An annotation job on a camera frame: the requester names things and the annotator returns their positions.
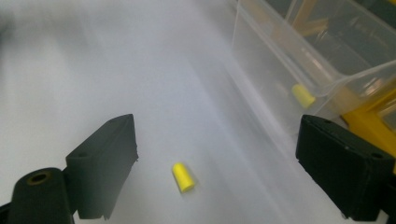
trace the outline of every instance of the plastic container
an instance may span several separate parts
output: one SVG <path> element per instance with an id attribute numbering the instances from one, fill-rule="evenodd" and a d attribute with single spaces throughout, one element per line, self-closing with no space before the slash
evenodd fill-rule
<path id="1" fill-rule="evenodd" d="M 395 40 L 353 1 L 239 0 L 229 72 L 263 125 L 297 133 L 302 114 L 331 119 L 394 88 Z"/>

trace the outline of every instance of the white surface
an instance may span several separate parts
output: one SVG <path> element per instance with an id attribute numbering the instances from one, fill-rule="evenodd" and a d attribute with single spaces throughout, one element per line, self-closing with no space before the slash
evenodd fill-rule
<path id="1" fill-rule="evenodd" d="M 140 159 L 107 223 L 351 222 L 293 148 L 274 147 L 228 78 L 227 1 L 1 4 L 15 26 L 0 51 L 0 203 L 21 176 L 64 168 L 105 121 L 133 113 Z M 197 180 L 184 195 L 177 161 Z"/>

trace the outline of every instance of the transparent plastic wall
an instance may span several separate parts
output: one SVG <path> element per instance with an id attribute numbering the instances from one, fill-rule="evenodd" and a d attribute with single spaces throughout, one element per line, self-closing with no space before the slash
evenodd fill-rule
<path id="1" fill-rule="evenodd" d="M 302 114 L 331 119 L 394 88 L 396 33 L 353 1 L 239 0 L 237 12 L 230 73 L 287 133 Z"/>

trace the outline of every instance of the yellow foam earplug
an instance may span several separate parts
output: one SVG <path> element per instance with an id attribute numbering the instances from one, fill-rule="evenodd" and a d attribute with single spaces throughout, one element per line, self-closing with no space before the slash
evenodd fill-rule
<path id="1" fill-rule="evenodd" d="M 183 163 L 181 162 L 175 163 L 172 168 L 172 172 L 174 174 L 180 192 L 183 193 L 194 188 L 195 183 L 192 180 L 189 171 L 187 170 L 186 166 Z"/>
<path id="2" fill-rule="evenodd" d="M 291 88 L 294 97 L 300 103 L 300 105 L 307 109 L 311 106 L 317 99 L 309 92 L 303 85 L 296 84 Z"/>

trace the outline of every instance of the screw hole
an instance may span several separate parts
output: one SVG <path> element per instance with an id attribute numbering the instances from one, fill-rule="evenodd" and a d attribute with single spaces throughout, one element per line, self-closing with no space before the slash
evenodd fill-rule
<path id="1" fill-rule="evenodd" d="M 39 185 L 44 183 L 48 178 L 50 178 L 50 173 L 49 172 L 43 172 L 43 173 L 38 173 L 35 174 L 33 176 L 31 176 L 28 180 L 27 180 L 27 184 L 28 185 Z"/>
<path id="2" fill-rule="evenodd" d="M 372 157 L 376 158 L 376 159 L 382 159 L 382 155 L 379 153 L 372 153 Z"/>
<path id="3" fill-rule="evenodd" d="M 80 152 L 80 153 L 78 153 L 78 156 L 79 157 L 87 157 L 88 154 L 86 152 Z"/>

